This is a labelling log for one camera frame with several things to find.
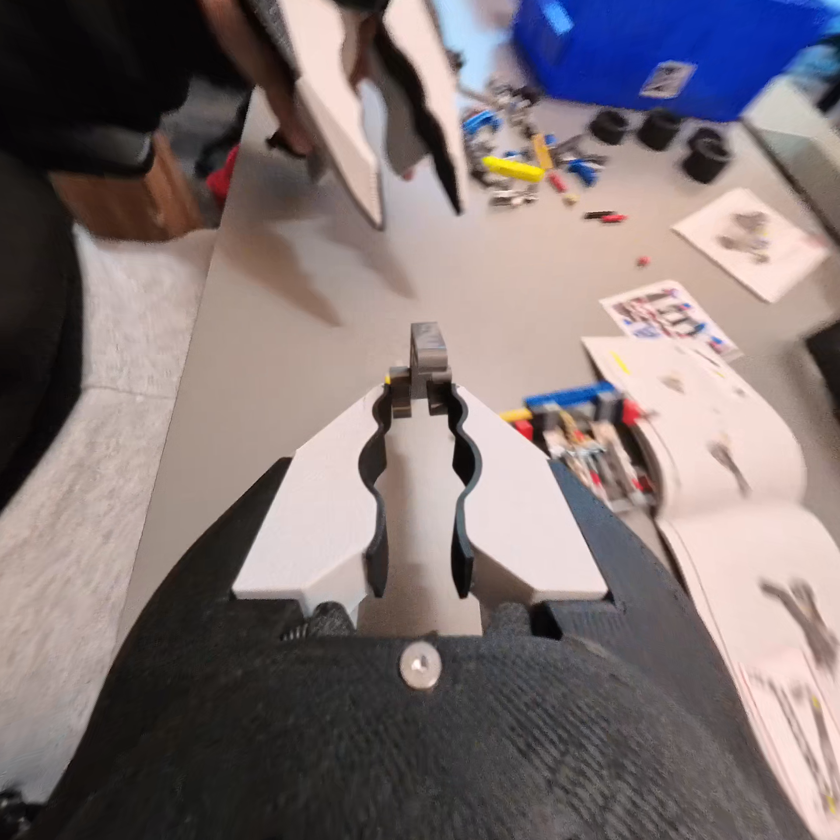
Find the dark grey lego connector piece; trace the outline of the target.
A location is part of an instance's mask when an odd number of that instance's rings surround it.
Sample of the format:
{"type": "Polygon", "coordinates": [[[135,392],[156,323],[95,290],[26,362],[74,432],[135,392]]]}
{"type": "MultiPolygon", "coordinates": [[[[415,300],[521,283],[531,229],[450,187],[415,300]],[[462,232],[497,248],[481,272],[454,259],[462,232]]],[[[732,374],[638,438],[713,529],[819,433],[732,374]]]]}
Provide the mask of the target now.
{"type": "Polygon", "coordinates": [[[393,366],[386,386],[392,419],[410,418],[413,403],[425,399],[429,415],[447,414],[452,394],[452,371],[443,334],[436,322],[411,325],[409,364],[393,366]]]}

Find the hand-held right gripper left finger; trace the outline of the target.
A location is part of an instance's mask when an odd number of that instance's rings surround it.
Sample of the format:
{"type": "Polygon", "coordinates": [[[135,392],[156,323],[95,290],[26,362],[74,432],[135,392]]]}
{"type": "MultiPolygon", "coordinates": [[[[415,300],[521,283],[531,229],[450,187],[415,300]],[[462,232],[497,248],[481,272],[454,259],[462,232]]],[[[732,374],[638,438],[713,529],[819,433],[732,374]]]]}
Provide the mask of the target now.
{"type": "Polygon", "coordinates": [[[384,593],[389,562],[384,501],[392,389],[376,385],[300,446],[248,550],[233,594],[296,602],[305,617],[330,602],[358,618],[384,593]]]}

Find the black lego tire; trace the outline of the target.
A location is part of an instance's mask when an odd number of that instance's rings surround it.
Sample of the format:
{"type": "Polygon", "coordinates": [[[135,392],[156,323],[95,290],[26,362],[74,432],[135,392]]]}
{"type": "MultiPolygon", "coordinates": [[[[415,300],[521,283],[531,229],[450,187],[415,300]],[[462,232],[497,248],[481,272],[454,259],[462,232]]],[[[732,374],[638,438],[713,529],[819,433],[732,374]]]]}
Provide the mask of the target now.
{"type": "Polygon", "coordinates": [[[681,114],[670,108],[652,108],[638,127],[636,139],[650,151],[666,151],[675,141],[684,121],[681,114]]]}
{"type": "Polygon", "coordinates": [[[627,116],[612,108],[599,110],[588,126],[591,137],[610,146],[623,143],[630,129],[631,123],[627,116]]]}
{"type": "Polygon", "coordinates": [[[700,126],[690,135],[682,171],[694,182],[708,185],[730,164],[732,153],[728,138],[709,126],[700,126]]]}

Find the open lego instruction booklet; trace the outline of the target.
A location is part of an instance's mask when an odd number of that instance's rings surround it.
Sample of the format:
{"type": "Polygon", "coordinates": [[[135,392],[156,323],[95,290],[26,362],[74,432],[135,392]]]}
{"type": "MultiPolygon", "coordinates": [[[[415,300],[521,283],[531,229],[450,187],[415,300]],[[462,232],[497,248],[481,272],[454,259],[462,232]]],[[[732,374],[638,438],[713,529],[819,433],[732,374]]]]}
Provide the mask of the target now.
{"type": "Polygon", "coordinates": [[[839,554],[805,509],[774,409],[690,341],[582,340],[636,403],[655,523],[771,768],[816,838],[838,838],[839,554]]]}

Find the white printed leaflet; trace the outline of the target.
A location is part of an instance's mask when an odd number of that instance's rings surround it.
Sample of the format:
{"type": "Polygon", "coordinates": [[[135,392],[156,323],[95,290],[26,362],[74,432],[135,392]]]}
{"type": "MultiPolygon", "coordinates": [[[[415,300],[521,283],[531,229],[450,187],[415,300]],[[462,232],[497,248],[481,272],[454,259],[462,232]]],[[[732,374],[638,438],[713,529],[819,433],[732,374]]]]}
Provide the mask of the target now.
{"type": "Polygon", "coordinates": [[[741,187],[671,229],[766,303],[778,302],[828,257],[828,247],[819,237],[741,187]]]}

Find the person's left hand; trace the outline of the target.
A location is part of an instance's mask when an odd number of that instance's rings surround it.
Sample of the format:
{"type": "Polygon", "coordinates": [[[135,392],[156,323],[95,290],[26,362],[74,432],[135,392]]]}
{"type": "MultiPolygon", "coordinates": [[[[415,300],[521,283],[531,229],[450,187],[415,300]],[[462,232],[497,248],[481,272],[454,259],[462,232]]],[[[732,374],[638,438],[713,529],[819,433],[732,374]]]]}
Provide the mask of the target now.
{"type": "Polygon", "coordinates": [[[306,158],[313,141],[301,119],[291,69],[250,2],[198,1],[208,29],[239,75],[262,91],[278,121],[274,147],[306,158]]]}

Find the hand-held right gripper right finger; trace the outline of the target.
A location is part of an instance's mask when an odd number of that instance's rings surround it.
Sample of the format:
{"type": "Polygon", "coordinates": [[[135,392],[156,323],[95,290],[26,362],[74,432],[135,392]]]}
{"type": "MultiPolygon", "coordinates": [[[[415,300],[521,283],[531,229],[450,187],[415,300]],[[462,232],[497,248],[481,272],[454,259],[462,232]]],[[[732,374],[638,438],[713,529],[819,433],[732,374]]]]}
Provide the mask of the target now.
{"type": "Polygon", "coordinates": [[[451,574],[461,599],[599,602],[608,593],[549,459],[462,385],[449,388],[455,503],[451,574]]]}

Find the red object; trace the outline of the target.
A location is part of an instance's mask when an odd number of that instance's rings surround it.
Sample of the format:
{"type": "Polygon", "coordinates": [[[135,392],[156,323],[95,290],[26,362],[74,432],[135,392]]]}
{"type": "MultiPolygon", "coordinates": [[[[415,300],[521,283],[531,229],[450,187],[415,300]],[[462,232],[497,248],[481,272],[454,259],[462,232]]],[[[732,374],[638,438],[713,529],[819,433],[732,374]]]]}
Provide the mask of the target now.
{"type": "Polygon", "coordinates": [[[219,209],[224,209],[228,199],[230,185],[235,173],[238,153],[239,143],[237,143],[228,153],[225,163],[209,174],[205,179],[207,190],[219,209]]]}

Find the pile of loose lego pieces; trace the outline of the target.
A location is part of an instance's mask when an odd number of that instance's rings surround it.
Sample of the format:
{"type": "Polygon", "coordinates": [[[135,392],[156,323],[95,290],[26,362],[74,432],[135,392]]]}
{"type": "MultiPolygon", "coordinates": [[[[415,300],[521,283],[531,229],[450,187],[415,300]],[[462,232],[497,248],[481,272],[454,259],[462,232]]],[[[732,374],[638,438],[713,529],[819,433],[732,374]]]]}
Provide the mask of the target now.
{"type": "Polygon", "coordinates": [[[575,192],[598,183],[609,157],[587,150],[584,135],[560,139],[541,130],[541,91],[494,75],[482,88],[456,82],[465,99],[460,128],[469,176],[488,194],[490,207],[535,204],[546,185],[573,207],[575,192]]]}

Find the person's black top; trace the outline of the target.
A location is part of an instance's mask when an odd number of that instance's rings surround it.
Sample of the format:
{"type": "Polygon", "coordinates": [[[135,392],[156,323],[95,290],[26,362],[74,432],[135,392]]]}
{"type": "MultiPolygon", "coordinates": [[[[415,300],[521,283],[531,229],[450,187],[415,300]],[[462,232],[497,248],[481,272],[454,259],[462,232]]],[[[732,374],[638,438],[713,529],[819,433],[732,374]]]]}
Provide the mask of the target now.
{"type": "Polygon", "coordinates": [[[30,131],[158,129],[207,34],[198,2],[1,2],[2,151],[30,131]]]}

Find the brown wooden furniture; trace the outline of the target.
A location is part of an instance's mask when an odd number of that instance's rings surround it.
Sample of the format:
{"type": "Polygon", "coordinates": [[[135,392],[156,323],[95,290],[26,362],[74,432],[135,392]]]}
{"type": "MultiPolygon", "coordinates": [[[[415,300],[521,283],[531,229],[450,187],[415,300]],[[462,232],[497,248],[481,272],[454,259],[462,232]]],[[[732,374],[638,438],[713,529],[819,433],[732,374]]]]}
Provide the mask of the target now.
{"type": "Polygon", "coordinates": [[[203,214],[165,133],[152,135],[150,170],[139,177],[51,172],[74,221],[100,238],[163,243],[204,229],[203,214]]]}

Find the person's dark trousers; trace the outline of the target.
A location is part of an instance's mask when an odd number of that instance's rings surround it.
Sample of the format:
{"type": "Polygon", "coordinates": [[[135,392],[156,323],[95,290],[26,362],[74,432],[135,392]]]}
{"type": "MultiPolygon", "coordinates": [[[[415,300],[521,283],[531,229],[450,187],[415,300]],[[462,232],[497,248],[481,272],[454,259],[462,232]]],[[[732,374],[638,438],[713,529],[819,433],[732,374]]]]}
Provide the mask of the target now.
{"type": "Polygon", "coordinates": [[[1,155],[1,508],[81,393],[81,269],[73,223],[46,176],[1,155]]]}

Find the lego sticker sheet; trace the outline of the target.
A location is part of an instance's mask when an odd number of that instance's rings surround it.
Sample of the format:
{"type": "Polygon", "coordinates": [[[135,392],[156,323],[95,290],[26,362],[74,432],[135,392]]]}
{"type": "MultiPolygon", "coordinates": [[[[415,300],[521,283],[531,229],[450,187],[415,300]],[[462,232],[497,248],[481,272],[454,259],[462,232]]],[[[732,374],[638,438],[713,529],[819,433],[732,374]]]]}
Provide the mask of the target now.
{"type": "Polygon", "coordinates": [[[653,283],[599,302],[630,338],[693,341],[726,362],[742,357],[739,346],[678,282],[653,283]]]}

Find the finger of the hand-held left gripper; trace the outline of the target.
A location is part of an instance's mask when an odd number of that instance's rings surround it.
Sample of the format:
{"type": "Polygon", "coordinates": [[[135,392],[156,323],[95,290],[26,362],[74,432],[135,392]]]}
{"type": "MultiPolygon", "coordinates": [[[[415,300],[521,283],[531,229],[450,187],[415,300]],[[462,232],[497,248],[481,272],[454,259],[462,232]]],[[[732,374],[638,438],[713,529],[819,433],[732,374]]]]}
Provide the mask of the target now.
{"type": "Polygon", "coordinates": [[[279,1],[296,92],[324,153],[369,224],[382,230],[380,160],[364,130],[352,80],[369,12],[333,1],[279,1]]]}
{"type": "Polygon", "coordinates": [[[429,158],[456,215],[469,181],[457,75],[431,2],[388,2],[373,37],[373,83],[385,105],[385,151],[397,175],[429,158]]]}

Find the pale grey box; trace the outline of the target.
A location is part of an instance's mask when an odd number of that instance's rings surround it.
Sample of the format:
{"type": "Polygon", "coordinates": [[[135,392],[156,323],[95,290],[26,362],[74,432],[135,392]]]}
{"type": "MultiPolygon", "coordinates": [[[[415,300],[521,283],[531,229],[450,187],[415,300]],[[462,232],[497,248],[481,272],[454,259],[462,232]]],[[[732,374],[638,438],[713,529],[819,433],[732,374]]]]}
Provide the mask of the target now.
{"type": "Polygon", "coordinates": [[[787,76],[772,79],[741,122],[838,243],[838,127],[787,76]]]}

